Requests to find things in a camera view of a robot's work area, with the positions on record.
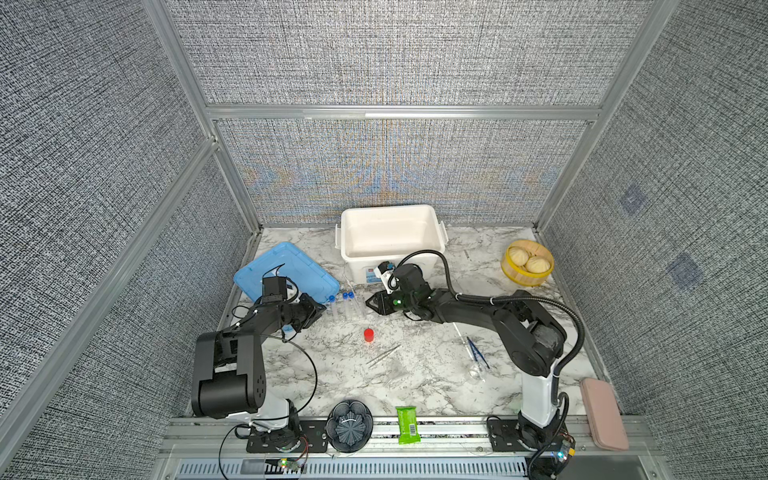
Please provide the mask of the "blue capped test tube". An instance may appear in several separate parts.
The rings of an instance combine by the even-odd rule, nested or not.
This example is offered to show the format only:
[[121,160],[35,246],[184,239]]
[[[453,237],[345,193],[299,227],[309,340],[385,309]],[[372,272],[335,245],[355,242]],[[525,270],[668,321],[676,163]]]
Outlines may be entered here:
[[354,311],[353,311],[353,307],[351,306],[351,299],[349,297],[349,293],[343,292],[342,299],[343,299],[343,307],[344,307],[345,315],[351,318],[354,314]]
[[331,317],[336,318],[338,313],[337,313],[336,297],[334,295],[328,296],[328,308],[329,308]]

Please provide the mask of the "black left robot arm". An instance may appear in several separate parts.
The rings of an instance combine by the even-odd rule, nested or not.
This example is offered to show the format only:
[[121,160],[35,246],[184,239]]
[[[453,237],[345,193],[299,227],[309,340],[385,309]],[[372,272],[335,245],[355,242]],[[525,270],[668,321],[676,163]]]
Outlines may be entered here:
[[282,329],[299,333],[326,311],[311,296],[258,300],[244,317],[222,330],[201,334],[195,345],[191,406],[197,417],[235,419],[259,445],[292,452],[303,443],[299,409],[267,390],[262,345],[270,337],[288,342]]

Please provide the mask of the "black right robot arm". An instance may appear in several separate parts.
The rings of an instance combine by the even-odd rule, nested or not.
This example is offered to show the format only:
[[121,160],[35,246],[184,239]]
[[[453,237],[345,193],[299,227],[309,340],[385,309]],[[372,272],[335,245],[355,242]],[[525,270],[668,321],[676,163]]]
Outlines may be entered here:
[[467,324],[495,332],[511,362],[522,372],[519,442],[528,449],[553,440],[559,412],[558,376],[566,332],[537,300],[520,290],[508,302],[464,299],[448,288],[434,288],[420,267],[403,264],[388,271],[385,288],[366,300],[382,316],[397,312],[416,321]]

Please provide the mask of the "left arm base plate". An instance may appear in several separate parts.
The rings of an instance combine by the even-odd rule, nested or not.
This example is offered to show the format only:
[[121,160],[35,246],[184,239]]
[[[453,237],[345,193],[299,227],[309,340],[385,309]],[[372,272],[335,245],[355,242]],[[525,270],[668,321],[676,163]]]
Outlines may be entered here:
[[325,426],[324,420],[300,419],[272,431],[252,429],[246,452],[298,455],[307,449],[309,453],[325,453],[329,445]]

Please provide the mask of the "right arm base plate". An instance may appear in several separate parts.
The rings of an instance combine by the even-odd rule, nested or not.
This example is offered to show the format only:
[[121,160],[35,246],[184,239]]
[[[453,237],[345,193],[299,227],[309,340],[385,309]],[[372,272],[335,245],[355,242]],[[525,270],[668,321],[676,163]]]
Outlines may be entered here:
[[493,452],[534,452],[541,444],[541,429],[526,419],[486,418],[486,429]]

